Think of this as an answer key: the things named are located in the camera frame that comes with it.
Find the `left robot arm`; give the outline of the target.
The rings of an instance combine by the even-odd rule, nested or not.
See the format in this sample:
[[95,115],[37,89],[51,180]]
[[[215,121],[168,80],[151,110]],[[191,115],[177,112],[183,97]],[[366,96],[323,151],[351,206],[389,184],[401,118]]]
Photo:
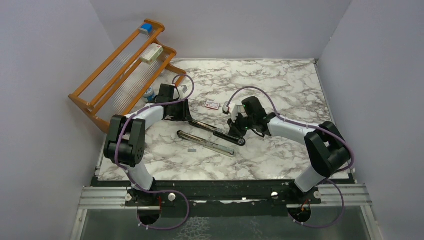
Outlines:
[[114,115],[109,123],[103,155],[129,175],[134,197],[147,206],[157,200],[157,188],[156,180],[142,162],[146,130],[162,120],[189,122],[193,119],[189,101],[175,97],[178,92],[176,86],[163,83],[146,110],[137,115]]

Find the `black stapler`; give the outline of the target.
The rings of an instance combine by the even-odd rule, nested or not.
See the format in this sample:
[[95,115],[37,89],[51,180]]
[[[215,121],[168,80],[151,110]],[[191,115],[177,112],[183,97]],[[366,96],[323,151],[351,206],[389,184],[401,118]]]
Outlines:
[[232,144],[238,145],[238,146],[244,146],[246,144],[246,140],[244,138],[231,136],[228,133],[226,133],[223,129],[217,128],[215,126],[206,124],[201,121],[197,120],[191,120],[188,122],[191,126],[208,131],[213,133],[214,136],[223,139],[227,142],[230,142]]

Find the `red white staple box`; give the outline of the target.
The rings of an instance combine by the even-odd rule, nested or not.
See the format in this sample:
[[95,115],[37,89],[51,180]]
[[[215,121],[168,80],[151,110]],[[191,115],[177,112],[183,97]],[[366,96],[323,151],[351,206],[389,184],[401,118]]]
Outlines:
[[213,101],[208,100],[205,103],[205,107],[208,108],[208,109],[219,110],[220,104],[218,102],[213,102]]

